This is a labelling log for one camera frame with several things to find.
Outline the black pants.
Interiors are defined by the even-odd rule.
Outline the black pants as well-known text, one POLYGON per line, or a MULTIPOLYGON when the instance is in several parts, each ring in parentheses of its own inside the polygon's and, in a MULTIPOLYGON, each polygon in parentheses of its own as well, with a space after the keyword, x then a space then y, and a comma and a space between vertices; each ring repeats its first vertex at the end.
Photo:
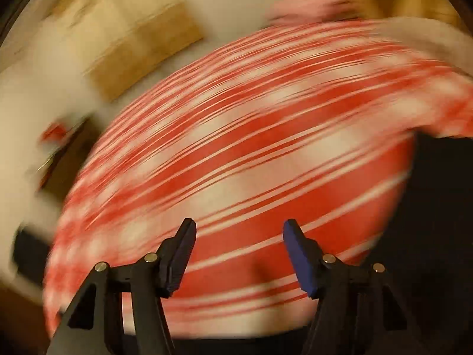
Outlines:
MULTIPOLYGON (((417 134, 406 189, 360 267, 375 263, 390 274, 426 354, 472 352, 470 139, 417 134)), ((176 347, 180 354, 303 354, 311 324, 269 337, 178 339, 176 347)))

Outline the black folding chair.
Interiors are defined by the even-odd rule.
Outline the black folding chair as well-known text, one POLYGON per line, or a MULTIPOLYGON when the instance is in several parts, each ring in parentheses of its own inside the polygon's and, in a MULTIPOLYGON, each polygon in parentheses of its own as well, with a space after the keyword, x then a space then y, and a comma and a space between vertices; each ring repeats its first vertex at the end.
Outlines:
POLYGON ((18 273, 41 288, 50 250, 50 245, 41 236, 20 226, 14 236, 11 258, 18 273))

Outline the brown wooden desk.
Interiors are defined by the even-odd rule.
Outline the brown wooden desk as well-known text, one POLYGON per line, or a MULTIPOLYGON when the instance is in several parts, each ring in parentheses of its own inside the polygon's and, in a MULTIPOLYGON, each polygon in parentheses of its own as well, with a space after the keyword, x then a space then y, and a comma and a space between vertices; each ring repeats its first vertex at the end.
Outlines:
POLYGON ((63 204, 102 132, 95 116, 83 117, 38 170, 38 192, 63 204))

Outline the red plaid bed sheet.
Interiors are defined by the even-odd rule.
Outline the red plaid bed sheet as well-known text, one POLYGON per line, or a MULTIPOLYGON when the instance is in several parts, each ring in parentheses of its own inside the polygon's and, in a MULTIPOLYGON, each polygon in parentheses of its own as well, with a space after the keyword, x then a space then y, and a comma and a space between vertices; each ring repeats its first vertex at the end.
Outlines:
POLYGON ((173 337, 257 337, 304 325, 283 243, 296 219, 360 261, 408 177, 413 130, 472 134, 472 82, 374 35, 370 21, 269 27, 205 55, 127 106, 69 192, 43 303, 59 315, 99 261, 130 264, 185 218, 197 239, 163 303, 173 337))

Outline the beige patterned curtain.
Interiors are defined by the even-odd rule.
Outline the beige patterned curtain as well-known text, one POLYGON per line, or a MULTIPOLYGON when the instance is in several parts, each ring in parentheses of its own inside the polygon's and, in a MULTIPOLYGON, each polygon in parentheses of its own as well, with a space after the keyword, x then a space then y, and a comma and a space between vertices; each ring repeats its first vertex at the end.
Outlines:
POLYGON ((204 37, 187 0, 57 0, 51 13, 107 101, 204 37))

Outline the pink pillow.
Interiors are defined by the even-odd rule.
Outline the pink pillow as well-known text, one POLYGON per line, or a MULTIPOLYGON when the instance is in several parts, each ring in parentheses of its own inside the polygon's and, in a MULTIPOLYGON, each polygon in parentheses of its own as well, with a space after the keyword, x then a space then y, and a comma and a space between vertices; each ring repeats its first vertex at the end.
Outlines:
POLYGON ((266 15, 271 25, 295 26, 360 18, 358 0, 280 0, 266 15))

